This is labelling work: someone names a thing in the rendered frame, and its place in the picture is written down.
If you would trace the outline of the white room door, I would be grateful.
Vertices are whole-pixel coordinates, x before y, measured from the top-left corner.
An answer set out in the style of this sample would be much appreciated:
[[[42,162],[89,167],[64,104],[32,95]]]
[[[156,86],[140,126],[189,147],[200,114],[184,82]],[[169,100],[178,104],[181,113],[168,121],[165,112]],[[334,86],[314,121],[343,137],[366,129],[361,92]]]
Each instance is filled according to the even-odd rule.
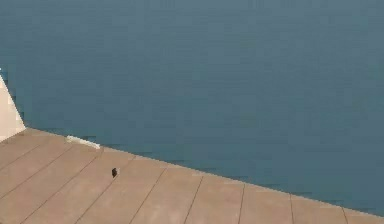
[[[0,70],[0,142],[24,131],[24,122]]]

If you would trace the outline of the white flat strip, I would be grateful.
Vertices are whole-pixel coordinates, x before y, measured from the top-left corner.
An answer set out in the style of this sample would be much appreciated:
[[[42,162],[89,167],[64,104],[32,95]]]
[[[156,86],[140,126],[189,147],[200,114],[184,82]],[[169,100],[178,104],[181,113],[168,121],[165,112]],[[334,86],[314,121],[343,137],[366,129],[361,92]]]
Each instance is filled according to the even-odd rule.
[[[76,136],[68,135],[68,136],[66,136],[66,140],[68,142],[75,142],[75,143],[86,145],[86,146],[89,146],[89,147],[92,147],[95,149],[100,149],[100,144],[97,144],[97,143],[94,143],[94,142],[91,142],[91,141],[88,141],[88,140],[85,140],[85,139],[82,139],[82,138],[79,138]]]

